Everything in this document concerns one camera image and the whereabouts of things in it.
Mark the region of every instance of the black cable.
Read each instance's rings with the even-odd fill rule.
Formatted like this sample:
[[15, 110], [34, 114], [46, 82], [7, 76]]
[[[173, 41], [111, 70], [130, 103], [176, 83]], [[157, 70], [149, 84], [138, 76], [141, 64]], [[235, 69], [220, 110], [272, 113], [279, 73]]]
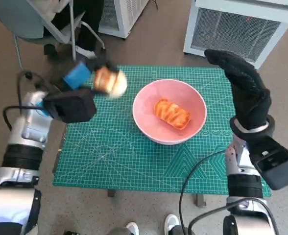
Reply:
[[38, 77], [45, 84], [45, 85], [44, 84], [42, 84], [42, 85], [48, 90], [47, 83], [46, 83], [45, 79], [42, 76], [40, 76], [38, 73], [31, 72], [28, 70], [23, 70], [23, 71], [19, 72], [17, 75], [17, 96], [18, 96], [18, 105], [19, 106], [22, 106], [21, 80], [23, 77], [25, 77], [26, 79], [31, 81], [33, 76]]
[[195, 167], [191, 170], [191, 172], [189, 173], [189, 175], [187, 176], [187, 178], [185, 179], [185, 182], [182, 186], [182, 190], [181, 190], [181, 194], [180, 194], [180, 200], [179, 200], [179, 215], [180, 215], [180, 222], [181, 222], [181, 227], [182, 227], [182, 230], [183, 230], [183, 234], [186, 235], [185, 233], [185, 227], [184, 227], [184, 223], [183, 223], [183, 217], [182, 217], [182, 198], [183, 198], [183, 194], [184, 194], [184, 190], [186, 188], [186, 186], [188, 185], [188, 182], [189, 182], [189, 179], [192, 177], [192, 175], [194, 174], [194, 172], [196, 171], [196, 169], [199, 167], [199, 165], [201, 165], [204, 161], [206, 161], [207, 159], [209, 159], [210, 157], [213, 157], [217, 154], [220, 154], [220, 153], [223, 153], [225, 151], [224, 150], [221, 150], [219, 152], [216, 152], [216, 153], [213, 153], [209, 156], [207, 156], [206, 158], [203, 158], [202, 160], [200, 160], [196, 165]]
[[155, 3], [156, 9], [158, 10], [157, 0], [152, 0]]
[[7, 111], [10, 110], [10, 109], [36, 109], [36, 110], [44, 110], [43, 107], [36, 107], [36, 106], [23, 106], [23, 105], [10, 105], [10, 106], [7, 106], [5, 107], [3, 110], [2, 110], [2, 117], [3, 117], [3, 120], [5, 121], [5, 123], [7, 124], [9, 130], [11, 131], [12, 130], [12, 126], [8, 120], [8, 117], [7, 117]]
[[209, 216], [209, 215], [215, 214], [215, 213], [217, 213], [217, 212], [221, 212], [221, 211], [227, 210], [227, 209], [229, 209], [229, 208], [235, 207], [235, 206], [237, 206], [238, 204], [240, 204], [241, 202], [244, 202], [244, 201], [255, 201], [255, 202], [260, 203], [260, 204], [266, 209], [266, 211], [267, 211], [267, 213], [268, 213], [268, 215], [269, 215], [269, 217], [270, 217], [270, 220], [271, 220], [271, 222], [272, 222], [272, 226], [273, 226], [273, 229], [274, 229], [274, 231], [275, 231], [275, 234], [276, 234], [276, 235], [279, 235], [279, 230], [278, 230], [278, 227], [277, 227], [275, 218], [273, 217], [273, 214], [271, 213], [269, 207], [268, 207], [268, 206], [266, 205], [266, 203], [263, 202], [261, 199], [254, 198], [254, 197], [245, 197], [245, 198], [243, 198], [243, 199], [241, 199], [241, 200], [238, 200], [238, 201], [236, 201], [236, 202], [230, 203], [230, 204], [228, 204], [228, 205], [226, 205], [226, 206], [224, 206], [224, 207], [219, 207], [219, 208], [217, 208], [217, 209], [214, 209], [214, 210], [211, 210], [211, 211], [208, 211], [208, 212], [206, 212], [206, 213], [203, 213], [203, 214], [199, 215], [198, 217], [194, 218], [194, 219], [190, 222], [189, 228], [188, 228], [188, 233], [189, 233], [189, 235], [192, 235], [192, 227], [193, 227], [193, 225], [194, 225], [197, 221], [199, 221], [199, 220], [201, 220], [201, 219], [203, 219], [203, 218], [205, 218], [205, 217], [207, 217], [207, 216]]

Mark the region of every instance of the table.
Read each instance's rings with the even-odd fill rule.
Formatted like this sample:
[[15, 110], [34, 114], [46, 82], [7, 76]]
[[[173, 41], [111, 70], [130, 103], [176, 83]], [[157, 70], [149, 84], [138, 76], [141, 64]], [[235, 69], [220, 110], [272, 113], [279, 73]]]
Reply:
[[[53, 184], [180, 192], [193, 166], [209, 154], [225, 149], [232, 139], [229, 119], [234, 108], [230, 84], [223, 70], [215, 68], [120, 66], [120, 69], [128, 77], [126, 94], [116, 100], [96, 97], [98, 111], [90, 122], [67, 125]], [[207, 104], [203, 129], [183, 144], [166, 146], [152, 142], [137, 128], [132, 117], [133, 99], [138, 91], [163, 78], [189, 83]], [[264, 182], [263, 186], [265, 196], [270, 196]], [[223, 154], [200, 166], [186, 192], [199, 196], [228, 193]]]

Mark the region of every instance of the table leg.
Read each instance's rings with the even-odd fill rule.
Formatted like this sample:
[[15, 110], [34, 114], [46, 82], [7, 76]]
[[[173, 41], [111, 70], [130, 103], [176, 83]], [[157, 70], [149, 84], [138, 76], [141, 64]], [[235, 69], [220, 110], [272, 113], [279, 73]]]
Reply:
[[116, 195], [116, 190], [115, 189], [108, 189], [107, 190], [107, 195], [108, 197], [114, 197]]
[[197, 207], [200, 207], [200, 208], [205, 208], [206, 207], [206, 202], [204, 200], [204, 195], [203, 194], [196, 194], [194, 202], [195, 202], [195, 205]]

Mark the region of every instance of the chair leg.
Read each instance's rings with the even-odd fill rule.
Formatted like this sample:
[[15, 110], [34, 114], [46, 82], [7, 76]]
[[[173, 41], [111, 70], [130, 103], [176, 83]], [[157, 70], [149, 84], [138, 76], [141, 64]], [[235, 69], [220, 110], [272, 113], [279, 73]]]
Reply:
[[13, 34], [13, 41], [15, 42], [16, 52], [17, 52], [17, 57], [18, 57], [20, 69], [21, 69], [21, 70], [24, 70], [24, 69], [23, 69], [23, 66], [22, 66], [22, 60], [21, 60], [21, 56], [20, 56], [20, 50], [19, 50], [18, 40], [17, 40], [16, 35], [14, 35], [14, 34]]
[[71, 26], [71, 44], [72, 44], [72, 58], [73, 61], [76, 61], [76, 52], [75, 52], [75, 35], [74, 35], [74, 17], [73, 17], [73, 0], [69, 2], [70, 7], [70, 26]]
[[92, 30], [92, 28], [87, 24], [85, 23], [84, 21], [81, 21], [81, 24], [85, 27], [88, 28], [88, 30], [97, 38], [97, 40], [100, 42], [101, 44], [101, 47], [103, 48], [103, 50], [106, 50], [105, 48], [105, 44], [104, 42], [101, 40], [101, 38], [94, 32], [94, 30]]

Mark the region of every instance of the white air purifier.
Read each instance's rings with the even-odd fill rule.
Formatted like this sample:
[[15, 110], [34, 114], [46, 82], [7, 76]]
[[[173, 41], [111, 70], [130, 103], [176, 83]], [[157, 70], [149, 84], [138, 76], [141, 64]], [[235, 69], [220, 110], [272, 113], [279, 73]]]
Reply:
[[99, 32], [127, 38], [148, 0], [105, 0]]
[[259, 68], [288, 29], [288, 7], [252, 1], [192, 0], [184, 52], [234, 52]]

